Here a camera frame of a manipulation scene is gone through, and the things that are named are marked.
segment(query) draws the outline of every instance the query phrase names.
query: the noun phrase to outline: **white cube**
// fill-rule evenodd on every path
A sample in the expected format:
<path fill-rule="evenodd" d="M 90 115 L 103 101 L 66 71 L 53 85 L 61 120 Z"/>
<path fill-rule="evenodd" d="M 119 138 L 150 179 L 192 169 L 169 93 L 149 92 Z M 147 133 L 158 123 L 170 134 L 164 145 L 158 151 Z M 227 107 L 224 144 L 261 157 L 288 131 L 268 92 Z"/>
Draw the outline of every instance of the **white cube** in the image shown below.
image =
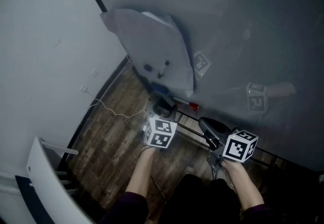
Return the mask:
<path fill-rule="evenodd" d="M 249 83 L 246 90 L 250 115 L 265 113 L 268 107 L 266 96 L 267 87 L 260 84 Z"/>
<path fill-rule="evenodd" d="M 238 162 L 245 162 L 252 156 L 257 146 L 258 136 L 242 130 L 228 136 L 223 157 L 233 159 Z"/>
<path fill-rule="evenodd" d="M 176 128 L 177 124 L 175 122 L 150 117 L 147 125 L 143 128 L 147 144 L 166 149 L 176 132 Z"/>

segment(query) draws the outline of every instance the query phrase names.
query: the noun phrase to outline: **white wall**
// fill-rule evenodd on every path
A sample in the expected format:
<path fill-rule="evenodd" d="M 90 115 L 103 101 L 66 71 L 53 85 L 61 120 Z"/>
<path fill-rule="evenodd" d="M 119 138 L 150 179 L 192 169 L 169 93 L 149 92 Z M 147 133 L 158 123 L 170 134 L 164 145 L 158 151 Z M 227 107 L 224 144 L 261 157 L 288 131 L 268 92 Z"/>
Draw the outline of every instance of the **white wall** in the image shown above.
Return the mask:
<path fill-rule="evenodd" d="M 95 0 L 0 0 L 0 170 L 26 175 L 36 135 L 67 146 L 92 101 L 80 87 L 96 95 L 125 57 L 100 13 Z M 0 216 L 24 220 L 8 196 Z"/>

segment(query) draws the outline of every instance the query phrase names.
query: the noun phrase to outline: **white table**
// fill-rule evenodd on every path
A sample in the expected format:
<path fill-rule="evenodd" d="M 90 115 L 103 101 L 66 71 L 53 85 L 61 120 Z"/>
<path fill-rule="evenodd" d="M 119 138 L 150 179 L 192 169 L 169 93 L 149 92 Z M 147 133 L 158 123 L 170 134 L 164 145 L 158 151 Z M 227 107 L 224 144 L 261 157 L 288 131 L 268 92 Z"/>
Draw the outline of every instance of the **white table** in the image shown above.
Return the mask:
<path fill-rule="evenodd" d="M 77 150 L 62 148 L 36 137 L 28 157 L 26 169 L 35 191 L 53 222 L 56 224 L 93 224 L 64 188 L 53 169 L 44 147 L 60 152 L 78 154 Z"/>

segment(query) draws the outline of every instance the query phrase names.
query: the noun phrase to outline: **wooden floor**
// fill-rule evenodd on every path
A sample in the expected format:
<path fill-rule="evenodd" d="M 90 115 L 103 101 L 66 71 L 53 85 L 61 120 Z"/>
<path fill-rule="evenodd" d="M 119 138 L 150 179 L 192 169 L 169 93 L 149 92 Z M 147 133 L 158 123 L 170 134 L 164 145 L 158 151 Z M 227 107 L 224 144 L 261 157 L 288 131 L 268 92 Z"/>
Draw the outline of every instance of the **wooden floor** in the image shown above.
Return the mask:
<path fill-rule="evenodd" d="M 146 90 L 127 65 L 102 100 L 116 113 L 130 116 L 143 110 L 147 98 Z M 180 122 L 201 132 L 197 122 L 190 118 L 182 117 Z M 139 137 L 142 124 L 143 113 L 126 119 L 98 104 L 74 144 L 79 155 L 68 158 L 67 166 L 79 190 L 75 199 L 95 221 L 101 219 L 126 189 L 143 146 Z M 205 184 L 212 180 L 211 168 L 206 162 L 208 151 L 203 138 L 177 128 L 171 146 L 159 151 L 153 162 L 152 176 L 166 198 L 172 195 L 186 173 L 199 176 Z M 262 152 L 256 152 L 254 156 L 268 163 L 272 160 L 270 155 Z M 259 187 L 267 167 L 249 160 L 246 169 Z M 153 183 L 147 201 L 147 223 L 157 223 L 164 199 Z"/>

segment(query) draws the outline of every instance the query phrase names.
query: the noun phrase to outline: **person's left arm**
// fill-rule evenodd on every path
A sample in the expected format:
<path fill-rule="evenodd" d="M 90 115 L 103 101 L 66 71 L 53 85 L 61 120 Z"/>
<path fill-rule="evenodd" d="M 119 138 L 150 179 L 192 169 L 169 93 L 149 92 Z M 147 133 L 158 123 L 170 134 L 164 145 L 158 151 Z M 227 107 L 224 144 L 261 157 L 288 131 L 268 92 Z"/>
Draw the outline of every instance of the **person's left arm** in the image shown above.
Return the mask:
<path fill-rule="evenodd" d="M 99 224 L 145 223 L 148 215 L 146 196 L 155 151 L 154 147 L 145 147 L 142 150 L 125 193 L 118 198 Z"/>

